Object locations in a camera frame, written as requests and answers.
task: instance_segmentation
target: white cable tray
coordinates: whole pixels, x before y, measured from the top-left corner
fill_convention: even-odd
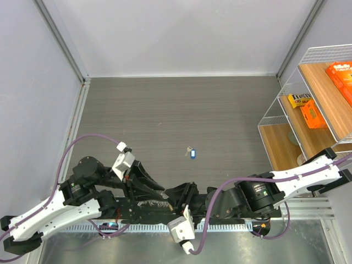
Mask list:
[[[125,224],[119,223],[119,227],[123,227]],[[204,221],[198,224],[196,233],[202,232],[204,228]],[[112,233],[116,230],[103,230],[104,233]],[[246,222],[245,224],[215,224],[208,226],[208,232],[248,232],[253,231],[252,222]],[[83,222],[75,224],[61,233],[93,233],[97,230],[89,222]],[[164,224],[132,224],[125,231],[126,233],[169,233],[169,229]]]

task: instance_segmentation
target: snack box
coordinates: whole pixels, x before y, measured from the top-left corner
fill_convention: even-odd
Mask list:
[[[327,124],[323,115],[320,113],[314,100],[310,100],[305,106],[301,107],[304,119],[309,128],[326,128]]]

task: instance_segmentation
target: white wall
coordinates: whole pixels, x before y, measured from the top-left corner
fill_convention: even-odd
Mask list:
[[[314,2],[52,1],[92,77],[275,74]]]
[[[352,43],[352,4],[350,0],[326,0],[316,20],[281,77],[285,84],[311,47]]]
[[[1,0],[0,25],[2,217],[50,193],[80,84],[33,1]]]

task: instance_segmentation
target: orange box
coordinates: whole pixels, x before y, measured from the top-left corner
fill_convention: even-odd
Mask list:
[[[302,106],[301,111],[309,128],[327,128],[324,117],[320,113],[314,100],[310,100],[305,106]]]
[[[326,73],[352,106],[352,62],[334,62]]]

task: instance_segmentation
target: white bracket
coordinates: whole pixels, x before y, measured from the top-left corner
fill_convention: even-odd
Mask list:
[[[326,165],[329,167],[321,172],[306,176],[306,177],[299,177],[295,180],[284,181],[282,183],[276,183],[276,186],[280,191],[285,192],[285,197],[282,201],[276,203],[274,205],[277,208],[281,203],[287,201],[293,197],[296,197],[301,194],[310,193],[307,190],[307,187],[314,186],[314,185],[325,185],[331,182],[334,182],[341,178],[339,174],[339,168],[337,166],[332,165],[333,161],[326,156],[320,156],[316,158],[314,161],[302,165],[300,167],[296,167],[289,170],[282,170],[280,172],[272,172],[274,174],[273,179],[285,179],[288,177],[292,177],[297,175],[298,177],[306,172],[312,172],[316,169],[322,168]]]
[[[121,153],[117,157],[114,165],[112,166],[112,170],[121,181],[123,180],[125,171],[132,167],[134,159],[135,156],[131,152]]]
[[[167,227],[176,243],[183,240],[195,239],[193,218],[188,209],[188,205],[186,205],[183,211],[183,216],[169,222]]]

